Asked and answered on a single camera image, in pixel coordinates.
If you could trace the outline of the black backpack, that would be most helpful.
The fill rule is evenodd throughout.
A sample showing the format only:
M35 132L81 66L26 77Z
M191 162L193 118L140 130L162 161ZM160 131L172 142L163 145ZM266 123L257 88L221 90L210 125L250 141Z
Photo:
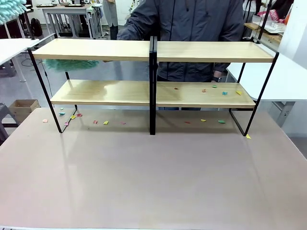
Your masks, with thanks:
M32 18L30 25L34 36L40 37L43 35L41 23L38 19Z

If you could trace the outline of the person in dark jacket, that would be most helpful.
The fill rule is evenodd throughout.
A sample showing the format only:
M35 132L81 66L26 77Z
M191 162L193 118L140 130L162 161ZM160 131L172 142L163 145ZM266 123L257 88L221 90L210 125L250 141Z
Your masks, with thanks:
M161 41L217 42L225 25L243 23L242 5L243 0L144 0L132 14L155 16L147 35L159 33ZM214 63L159 62L157 79L211 82L213 68Z

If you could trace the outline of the bystander in grey trousers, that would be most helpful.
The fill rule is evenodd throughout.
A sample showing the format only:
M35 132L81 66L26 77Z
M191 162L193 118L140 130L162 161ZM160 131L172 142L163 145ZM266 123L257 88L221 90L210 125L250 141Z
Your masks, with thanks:
M253 15L256 12L256 1L255 0L243 0L243 17L244 23L250 23Z

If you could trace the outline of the grey metal desk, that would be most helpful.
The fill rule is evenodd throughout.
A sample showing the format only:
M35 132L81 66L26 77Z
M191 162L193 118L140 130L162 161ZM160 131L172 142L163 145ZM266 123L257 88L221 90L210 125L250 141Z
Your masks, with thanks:
M48 32L59 37L98 39L102 36L102 4L39 4Z

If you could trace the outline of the white side table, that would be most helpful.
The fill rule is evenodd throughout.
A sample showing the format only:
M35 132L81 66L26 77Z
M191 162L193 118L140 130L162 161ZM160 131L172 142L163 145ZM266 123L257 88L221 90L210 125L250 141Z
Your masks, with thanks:
M253 100L257 100L270 70L270 63L232 63L227 68L228 77L239 80ZM307 101L307 70L280 54L271 72L261 98L272 102L280 110L276 123L281 127L294 104Z
M9 38L0 39L0 66L4 65L9 60L12 60L20 82L26 82L26 79L22 73L21 67L17 60L17 56L26 51L28 48L32 48L37 45L39 39L29 38Z

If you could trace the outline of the person's right forearm dark sleeve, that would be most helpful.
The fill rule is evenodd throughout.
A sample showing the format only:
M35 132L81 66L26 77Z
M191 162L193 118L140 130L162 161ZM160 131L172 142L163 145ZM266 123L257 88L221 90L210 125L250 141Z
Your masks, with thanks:
M125 26L118 32L117 40L143 40L151 31L155 16L132 14Z

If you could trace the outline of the pink bag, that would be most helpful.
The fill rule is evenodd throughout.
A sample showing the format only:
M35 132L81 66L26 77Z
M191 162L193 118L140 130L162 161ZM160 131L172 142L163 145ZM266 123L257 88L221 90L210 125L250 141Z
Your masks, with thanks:
M269 10L268 15L271 21L279 21L280 19L276 9Z

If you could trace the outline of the wooden shelf unit black frame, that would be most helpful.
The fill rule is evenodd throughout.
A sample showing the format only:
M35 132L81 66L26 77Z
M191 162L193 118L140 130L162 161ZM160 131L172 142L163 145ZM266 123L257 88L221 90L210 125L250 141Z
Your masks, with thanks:
M264 81L257 100L253 100L240 81L221 83L213 88L214 83L205 82L161 82L157 81L156 109L158 107L198 107L226 108L243 136L248 134L260 100L278 59L279 52L262 49L261 41L256 44L251 38L244 42L198 42L198 41L158 41L157 64L159 62L188 63L270 63L271 67Z
M28 49L29 56L40 81L48 106L53 115L57 129L60 127L54 105L133 105L149 107L149 132L156 133L156 64L157 39L149 41L122 40L90 40L62 39L51 34L53 40L35 51ZM65 59L65 60L113 60L148 62L149 80L140 81L94 81L72 80L66 73L66 82L50 97L36 64L36 59Z

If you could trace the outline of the cardboard box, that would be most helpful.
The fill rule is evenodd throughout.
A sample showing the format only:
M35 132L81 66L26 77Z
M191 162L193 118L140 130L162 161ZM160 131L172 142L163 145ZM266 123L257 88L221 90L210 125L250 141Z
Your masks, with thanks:
M9 110L15 117L27 117L36 108L40 108L40 104L37 99L15 100L9 106Z

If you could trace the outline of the person's left forearm dark sleeve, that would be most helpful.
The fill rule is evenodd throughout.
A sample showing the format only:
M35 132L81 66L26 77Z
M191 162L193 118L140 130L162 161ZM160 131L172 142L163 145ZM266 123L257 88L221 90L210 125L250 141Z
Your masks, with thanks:
M219 35L219 42L237 42L240 40L243 31L243 23L231 23L229 25L225 25ZM213 68L213 77L220 78L222 72L226 70L226 68L230 65L230 63L214 63Z

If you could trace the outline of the black clamp pole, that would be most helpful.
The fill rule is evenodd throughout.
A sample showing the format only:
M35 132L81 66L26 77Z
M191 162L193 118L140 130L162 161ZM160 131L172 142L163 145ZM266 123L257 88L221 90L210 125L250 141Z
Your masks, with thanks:
M268 0L268 1L269 1L268 3L264 4L264 6L266 7L266 10L265 10L265 13L264 13L264 19L262 20L262 26L260 27L260 32L259 32L259 35L258 35L258 39L254 40L254 42L256 44L260 44L260 40L261 40L262 34L264 32L265 24L266 24L267 19L269 17L269 12L270 12L270 10L272 8L272 1L273 0ZM255 3L256 3L256 12L255 12L255 14L258 14L260 12L260 8L261 8L261 5L262 5L262 0L255 0Z
M26 11L24 13L25 25L26 25L26 28L27 28L27 31L28 31L30 38L32 40L34 40L37 36L34 36L34 34L32 32L31 25L30 25L31 20L28 17L28 13L33 12L33 6L32 6L31 3L26 3L24 6L26 7Z

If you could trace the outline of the bystander in grey apron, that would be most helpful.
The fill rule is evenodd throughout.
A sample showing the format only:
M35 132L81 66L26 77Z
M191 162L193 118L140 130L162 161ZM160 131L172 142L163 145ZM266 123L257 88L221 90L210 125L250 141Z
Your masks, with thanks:
M115 0L103 0L103 10L108 26L110 27L110 39L116 40L118 35L118 16Z

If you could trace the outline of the wooden workbench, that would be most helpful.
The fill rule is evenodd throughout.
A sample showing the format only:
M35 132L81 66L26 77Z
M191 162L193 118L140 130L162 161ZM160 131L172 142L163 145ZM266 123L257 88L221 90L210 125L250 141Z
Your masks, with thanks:
M258 33L260 33L260 31L261 31L261 27L259 25L255 24L255 23L244 23L244 26L251 29L252 31L255 30ZM270 34L266 31L263 31L262 36L264 36L264 37L268 38L269 40L274 41L278 44L280 44L281 40L282 40L282 36L280 34Z

